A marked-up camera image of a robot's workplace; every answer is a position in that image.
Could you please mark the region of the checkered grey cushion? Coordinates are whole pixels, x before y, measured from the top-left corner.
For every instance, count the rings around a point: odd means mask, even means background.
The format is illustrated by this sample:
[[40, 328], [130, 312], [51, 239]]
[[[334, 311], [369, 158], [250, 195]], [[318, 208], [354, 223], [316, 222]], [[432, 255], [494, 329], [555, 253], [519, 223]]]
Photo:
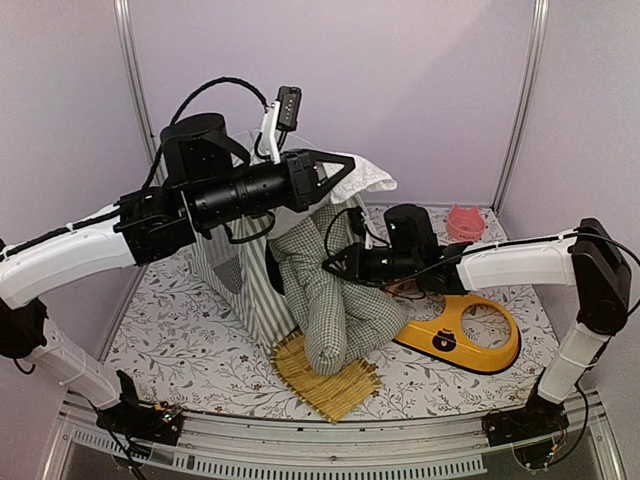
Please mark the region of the checkered grey cushion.
[[268, 242], [289, 310], [305, 337], [306, 357], [325, 376], [384, 346], [408, 323], [405, 310], [379, 289], [322, 268], [330, 253], [351, 243], [347, 208], [327, 204]]

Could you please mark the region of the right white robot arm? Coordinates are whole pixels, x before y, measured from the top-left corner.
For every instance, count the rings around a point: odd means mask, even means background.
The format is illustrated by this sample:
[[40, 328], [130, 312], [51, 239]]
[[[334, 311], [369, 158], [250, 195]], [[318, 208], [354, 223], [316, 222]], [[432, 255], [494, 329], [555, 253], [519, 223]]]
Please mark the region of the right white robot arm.
[[638, 257], [595, 218], [546, 237], [449, 245], [439, 244], [428, 213], [417, 205], [396, 205], [385, 211], [384, 221], [387, 245], [353, 243], [328, 253], [323, 269], [351, 283], [384, 288], [415, 281], [420, 289], [443, 295], [511, 285], [576, 288], [576, 321], [540, 374], [531, 393], [535, 400], [518, 412], [524, 435], [537, 436], [554, 422], [554, 404], [566, 399], [639, 307], [629, 299], [628, 264]]

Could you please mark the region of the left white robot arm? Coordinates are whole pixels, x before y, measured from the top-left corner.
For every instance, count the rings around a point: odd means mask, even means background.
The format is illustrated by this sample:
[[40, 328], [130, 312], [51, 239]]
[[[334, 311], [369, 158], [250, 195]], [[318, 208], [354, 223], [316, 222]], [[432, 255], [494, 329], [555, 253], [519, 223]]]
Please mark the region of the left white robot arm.
[[42, 295], [104, 271], [172, 256], [218, 226], [244, 216], [300, 213], [323, 200], [355, 167], [350, 156], [316, 150], [281, 152], [276, 118], [261, 132], [265, 161], [228, 136], [217, 113], [173, 120], [159, 151], [168, 176], [157, 187], [122, 196], [92, 217], [1, 252], [1, 353], [51, 373], [128, 434], [148, 426], [136, 387], [70, 341], [49, 318]]

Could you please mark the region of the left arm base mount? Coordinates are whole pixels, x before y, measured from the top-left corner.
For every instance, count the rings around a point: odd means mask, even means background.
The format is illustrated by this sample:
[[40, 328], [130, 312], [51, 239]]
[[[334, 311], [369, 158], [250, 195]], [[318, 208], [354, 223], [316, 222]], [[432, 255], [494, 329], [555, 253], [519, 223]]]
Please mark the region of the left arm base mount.
[[122, 434], [128, 440], [176, 446], [183, 427], [183, 408], [167, 401], [153, 405], [141, 403], [134, 381], [121, 370], [116, 374], [121, 387], [118, 402], [110, 408], [98, 410], [96, 425]]

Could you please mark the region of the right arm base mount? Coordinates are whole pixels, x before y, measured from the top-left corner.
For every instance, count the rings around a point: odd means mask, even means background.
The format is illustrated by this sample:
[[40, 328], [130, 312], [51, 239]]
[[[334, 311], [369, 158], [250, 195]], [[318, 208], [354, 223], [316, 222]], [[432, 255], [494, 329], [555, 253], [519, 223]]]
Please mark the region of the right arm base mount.
[[534, 387], [526, 403], [512, 410], [494, 409], [482, 419], [490, 446], [500, 446], [545, 436], [543, 442], [518, 447], [516, 461], [528, 470], [548, 468], [567, 439], [569, 420], [563, 403], [542, 398]]

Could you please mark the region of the striped green white pet tent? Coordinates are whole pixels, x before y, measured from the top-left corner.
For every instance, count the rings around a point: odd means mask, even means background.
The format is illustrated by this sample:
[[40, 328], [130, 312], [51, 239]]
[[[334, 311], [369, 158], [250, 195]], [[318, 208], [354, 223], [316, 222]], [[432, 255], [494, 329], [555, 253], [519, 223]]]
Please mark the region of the striped green white pet tent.
[[308, 210], [295, 213], [286, 207], [276, 208], [275, 226], [267, 235], [236, 245], [219, 226], [211, 230], [209, 239], [197, 235], [191, 246], [194, 273], [226, 300], [252, 342], [265, 353], [296, 327], [282, 287], [277, 284], [279, 269], [270, 258], [268, 242], [327, 204], [361, 206], [362, 193], [397, 188], [397, 182], [385, 170], [361, 156], [355, 161], [355, 171]]

